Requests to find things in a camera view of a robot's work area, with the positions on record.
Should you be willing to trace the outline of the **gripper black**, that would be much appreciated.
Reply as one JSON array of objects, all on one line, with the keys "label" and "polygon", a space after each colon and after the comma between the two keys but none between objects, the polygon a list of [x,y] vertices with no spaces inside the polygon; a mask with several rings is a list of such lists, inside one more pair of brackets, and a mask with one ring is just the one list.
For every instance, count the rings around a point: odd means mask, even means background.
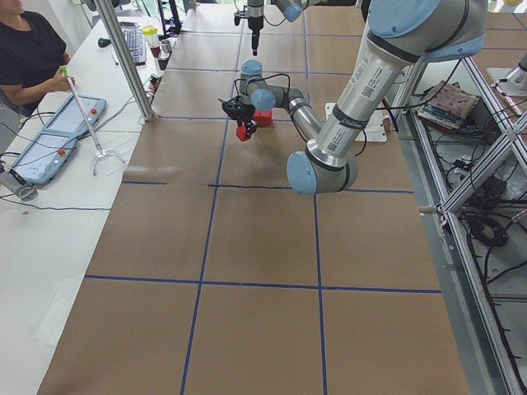
[{"label": "gripper black", "polygon": [[258,124],[254,121],[255,107],[240,103],[236,106],[237,120],[245,122],[245,135],[252,136],[258,129]]},{"label": "gripper black", "polygon": [[260,31],[264,27],[264,17],[263,16],[249,16],[248,17],[248,27],[252,30],[252,34],[251,34],[252,54],[254,56],[257,56],[258,48],[259,48]]}]

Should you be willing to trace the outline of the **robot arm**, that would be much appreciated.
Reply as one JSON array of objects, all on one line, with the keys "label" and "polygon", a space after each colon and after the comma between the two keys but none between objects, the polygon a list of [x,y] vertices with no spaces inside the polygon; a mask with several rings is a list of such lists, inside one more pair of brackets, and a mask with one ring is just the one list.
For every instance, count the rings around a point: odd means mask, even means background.
[{"label": "robot arm", "polygon": [[[274,5],[282,13],[286,21],[295,21],[301,13],[308,7],[321,3],[320,0],[277,0]],[[248,21],[248,27],[251,31],[251,50],[256,56],[259,48],[260,31],[264,27],[264,1],[248,1],[240,14],[240,18]]]},{"label": "robot arm", "polygon": [[485,1],[373,1],[353,74],[325,122],[303,91],[272,86],[255,59],[243,62],[238,94],[223,110],[241,139],[256,130],[254,114],[285,109],[307,139],[287,161],[287,179],[298,193],[336,193],[357,178],[349,151],[402,70],[418,61],[438,63],[475,55],[486,36]]}]

